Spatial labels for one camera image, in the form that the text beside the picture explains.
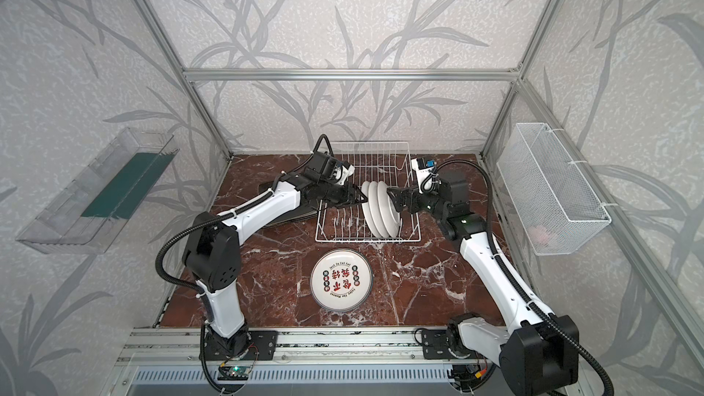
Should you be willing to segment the white round plate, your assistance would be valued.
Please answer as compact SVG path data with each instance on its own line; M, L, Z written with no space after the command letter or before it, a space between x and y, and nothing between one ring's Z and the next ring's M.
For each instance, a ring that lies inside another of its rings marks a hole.
M335 249L315 264L310 287L315 302L331 312L346 313L369 298L374 276L370 262L352 249Z
M387 194L388 185L384 181L379 181L379 197L381 198L381 214L384 218L385 226L390 233L390 238L397 238L401 230L400 214L395 210L392 199Z
M379 185L376 181L370 184L368 190L368 198L370 198L370 209L377 229L381 233L381 238L389 238L391 235L384 223L383 215L381 214L381 198L379 195Z
M363 210L365 222L367 224L367 227L370 229L372 236L374 236L374 238L381 238L381 233L377 229L376 224L373 219L373 216L371 214L369 190L370 190L370 182L364 181L364 183L361 186L361 191L364 194L364 196L366 197L367 201L365 203L363 203L362 210Z

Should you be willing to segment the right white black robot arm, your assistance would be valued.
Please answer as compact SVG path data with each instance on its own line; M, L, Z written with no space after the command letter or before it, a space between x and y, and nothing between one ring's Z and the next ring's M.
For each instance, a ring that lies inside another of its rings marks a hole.
M447 346L459 359L489 359L515 395L555 392L579 379L579 330L556 317L520 278L500 250L483 216L472 211L469 190L448 172L416 187L381 190L379 202L396 212L432 216L446 240L478 274L502 315L494 326L476 313L449 320Z

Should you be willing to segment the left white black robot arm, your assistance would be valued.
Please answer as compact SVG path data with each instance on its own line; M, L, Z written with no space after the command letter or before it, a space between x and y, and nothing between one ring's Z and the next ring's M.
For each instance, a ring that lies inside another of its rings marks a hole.
M303 205L347 207L366 201L352 181L354 173L351 163L315 151L302 168L282 173L263 194L223 213L196 218L183 264L194 275L196 297L205 307L205 330L227 357L243 355L251 344L236 286L241 247L260 229Z

